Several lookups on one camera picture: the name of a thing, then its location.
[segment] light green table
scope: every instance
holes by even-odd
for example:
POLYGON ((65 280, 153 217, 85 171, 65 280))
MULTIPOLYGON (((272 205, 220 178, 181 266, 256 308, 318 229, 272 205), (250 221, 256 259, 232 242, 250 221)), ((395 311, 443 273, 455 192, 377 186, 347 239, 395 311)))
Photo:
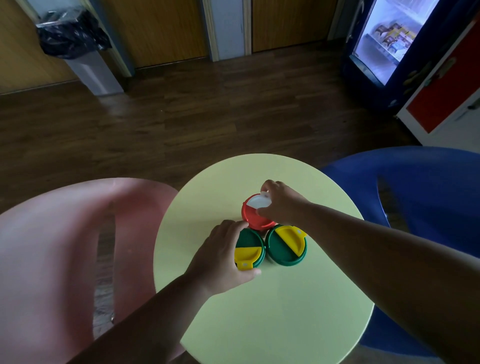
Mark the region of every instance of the light green table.
MULTIPOLYGON (((336 183, 303 162, 271 154, 223 160, 192 178, 168 208, 155 245, 157 291, 185 271, 215 225, 241 219, 243 201, 267 179, 361 218, 336 183)), ((265 259, 261 276, 212 297, 181 341, 186 350, 203 364, 339 363, 360 339, 373 303, 307 241, 299 265, 275 266, 265 259)))

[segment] red lid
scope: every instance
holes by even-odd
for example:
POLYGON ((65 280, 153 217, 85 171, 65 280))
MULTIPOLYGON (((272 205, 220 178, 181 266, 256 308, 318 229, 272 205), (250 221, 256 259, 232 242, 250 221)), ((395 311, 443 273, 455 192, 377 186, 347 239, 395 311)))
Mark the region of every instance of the red lid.
POLYGON ((257 231, 268 230, 274 227, 276 222, 257 215, 257 210, 255 208, 247 206, 248 200, 257 195, 258 194, 254 194, 245 200, 241 207, 241 217, 244 221, 248 222, 248 227, 250 229, 257 231))

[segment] red panel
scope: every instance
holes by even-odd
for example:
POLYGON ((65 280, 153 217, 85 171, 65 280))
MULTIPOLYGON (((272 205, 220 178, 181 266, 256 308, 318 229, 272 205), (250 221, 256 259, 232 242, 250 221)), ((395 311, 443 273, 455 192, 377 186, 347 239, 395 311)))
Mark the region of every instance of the red panel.
POLYGON ((450 57, 456 62, 439 79, 432 80, 407 110, 427 133, 435 129, 480 87, 480 22, 476 22, 450 57))

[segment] blue chair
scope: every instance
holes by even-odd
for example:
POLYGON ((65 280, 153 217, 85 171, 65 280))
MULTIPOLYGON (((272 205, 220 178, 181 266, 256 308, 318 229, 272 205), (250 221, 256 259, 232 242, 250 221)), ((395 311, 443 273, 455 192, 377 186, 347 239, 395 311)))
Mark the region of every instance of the blue chair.
MULTIPOLYGON (((480 257, 480 154, 402 146, 376 149, 322 169, 353 200, 363 218, 390 226, 377 178, 389 184, 412 234, 480 257)), ((434 356, 378 307, 360 344, 398 354, 434 356)))

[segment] yellow flap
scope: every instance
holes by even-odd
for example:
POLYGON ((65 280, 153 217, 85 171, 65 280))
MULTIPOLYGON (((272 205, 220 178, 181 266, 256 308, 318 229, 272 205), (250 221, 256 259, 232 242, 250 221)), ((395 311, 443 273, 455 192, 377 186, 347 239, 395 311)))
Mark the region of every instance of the yellow flap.
POLYGON ((275 232, 297 256, 303 254, 306 233, 295 226, 280 226, 275 229, 275 232))
POLYGON ((249 248, 235 248, 234 259, 239 270, 253 269, 253 264, 262 255, 260 246, 252 246, 249 248))

